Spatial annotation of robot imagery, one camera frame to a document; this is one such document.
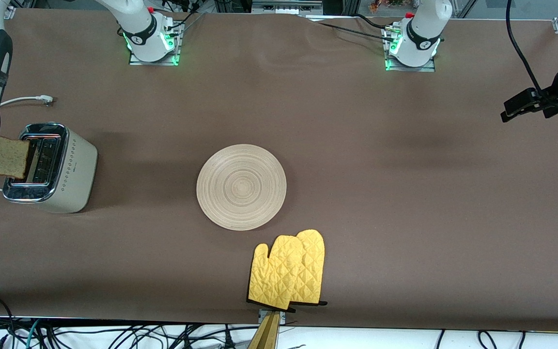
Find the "round wooden plate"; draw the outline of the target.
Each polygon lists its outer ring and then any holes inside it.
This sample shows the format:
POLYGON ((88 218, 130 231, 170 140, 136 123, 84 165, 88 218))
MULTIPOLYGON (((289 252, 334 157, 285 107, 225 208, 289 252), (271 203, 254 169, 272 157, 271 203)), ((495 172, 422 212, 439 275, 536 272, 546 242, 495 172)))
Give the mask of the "round wooden plate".
POLYGON ((248 231, 271 221, 287 194, 279 160, 256 145, 223 148, 202 166, 196 195, 210 221, 232 231, 248 231))

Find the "brown bread slice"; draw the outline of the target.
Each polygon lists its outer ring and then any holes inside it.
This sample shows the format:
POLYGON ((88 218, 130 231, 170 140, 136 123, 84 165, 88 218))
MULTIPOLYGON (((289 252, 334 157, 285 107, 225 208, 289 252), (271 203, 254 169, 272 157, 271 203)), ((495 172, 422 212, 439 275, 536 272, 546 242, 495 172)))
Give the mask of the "brown bread slice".
POLYGON ((30 150, 29 141, 0 136, 0 176, 24 179, 30 150))

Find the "beige chrome two-slot toaster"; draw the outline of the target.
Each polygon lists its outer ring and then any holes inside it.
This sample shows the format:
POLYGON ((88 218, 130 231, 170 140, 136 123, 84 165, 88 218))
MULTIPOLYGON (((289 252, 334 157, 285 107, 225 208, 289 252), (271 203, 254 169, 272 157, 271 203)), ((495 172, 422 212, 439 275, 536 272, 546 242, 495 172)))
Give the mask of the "beige chrome two-slot toaster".
POLYGON ((29 142, 27 167, 20 179, 4 180, 4 198, 50 213, 80 212, 91 194, 97 148, 56 122, 29 124, 19 139, 29 142))

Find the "brown table cover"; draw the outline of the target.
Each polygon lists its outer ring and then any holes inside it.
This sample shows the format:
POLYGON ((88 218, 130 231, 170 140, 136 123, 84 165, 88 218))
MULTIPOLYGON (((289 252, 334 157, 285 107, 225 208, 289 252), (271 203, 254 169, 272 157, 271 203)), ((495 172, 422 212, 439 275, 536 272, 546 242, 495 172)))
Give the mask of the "brown table cover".
POLYGON ((294 15, 193 17, 179 66, 130 66, 107 11, 20 9, 4 136, 60 122, 99 152, 77 214, 0 194, 0 298, 16 316, 253 323, 254 248, 314 228, 322 298, 300 326, 558 331, 558 115, 503 123, 530 85, 502 21, 454 20, 433 73, 386 71, 373 38, 294 15), (256 145, 285 202, 232 231, 204 163, 256 145))

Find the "yellow quilted oven mitt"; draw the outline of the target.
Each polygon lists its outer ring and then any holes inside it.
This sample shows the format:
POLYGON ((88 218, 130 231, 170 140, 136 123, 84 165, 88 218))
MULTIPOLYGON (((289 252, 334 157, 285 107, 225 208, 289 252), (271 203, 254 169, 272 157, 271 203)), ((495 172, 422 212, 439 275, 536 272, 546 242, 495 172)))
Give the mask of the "yellow quilted oven mitt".
POLYGON ((295 236, 277 236, 272 247, 257 245, 252 257, 247 301, 288 311, 302 263, 304 247, 295 236))
POLYGON ((296 235, 303 245, 301 265, 297 272, 291 303, 307 306, 326 306, 321 300, 323 270, 325 258, 324 239, 314 229, 299 232, 296 235))

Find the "grey metal background device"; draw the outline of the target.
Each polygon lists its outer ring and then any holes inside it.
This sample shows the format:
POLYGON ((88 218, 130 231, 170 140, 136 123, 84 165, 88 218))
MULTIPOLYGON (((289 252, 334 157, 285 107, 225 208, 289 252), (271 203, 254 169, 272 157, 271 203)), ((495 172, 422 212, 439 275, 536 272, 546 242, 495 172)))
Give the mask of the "grey metal background device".
POLYGON ((322 16, 323 0, 251 0, 252 14, 295 14, 322 16))

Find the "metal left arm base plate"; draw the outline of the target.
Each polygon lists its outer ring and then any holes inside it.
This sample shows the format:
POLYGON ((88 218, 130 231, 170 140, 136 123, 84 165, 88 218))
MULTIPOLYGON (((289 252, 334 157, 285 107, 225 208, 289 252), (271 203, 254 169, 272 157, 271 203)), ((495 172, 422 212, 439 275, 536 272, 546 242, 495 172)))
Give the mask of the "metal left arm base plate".
POLYGON ((381 30, 385 50, 385 67, 387 71, 434 72, 434 56, 437 53, 437 40, 433 46, 420 49, 399 26, 386 26, 381 30))

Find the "wooden post with metal bracket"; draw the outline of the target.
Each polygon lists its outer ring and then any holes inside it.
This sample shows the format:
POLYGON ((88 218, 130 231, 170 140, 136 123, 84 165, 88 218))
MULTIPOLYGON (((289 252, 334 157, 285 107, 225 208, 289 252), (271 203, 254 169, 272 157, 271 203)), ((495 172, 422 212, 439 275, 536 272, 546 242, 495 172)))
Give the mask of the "wooden post with metal bracket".
POLYGON ((259 310, 259 327, 247 349, 277 349, 279 327, 285 320, 285 312, 259 310))

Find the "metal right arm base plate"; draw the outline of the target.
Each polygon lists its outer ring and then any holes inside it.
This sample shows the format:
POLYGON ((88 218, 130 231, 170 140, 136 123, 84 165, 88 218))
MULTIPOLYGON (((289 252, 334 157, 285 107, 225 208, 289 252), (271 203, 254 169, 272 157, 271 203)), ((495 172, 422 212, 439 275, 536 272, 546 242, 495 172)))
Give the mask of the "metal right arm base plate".
POLYGON ((127 43, 127 48, 130 51, 129 65, 133 66, 178 66, 180 62, 180 54, 183 44, 184 29, 182 26, 177 29, 170 30, 167 33, 161 34, 163 46, 168 50, 166 55, 154 62, 145 62, 140 60, 131 51, 131 46, 127 43))

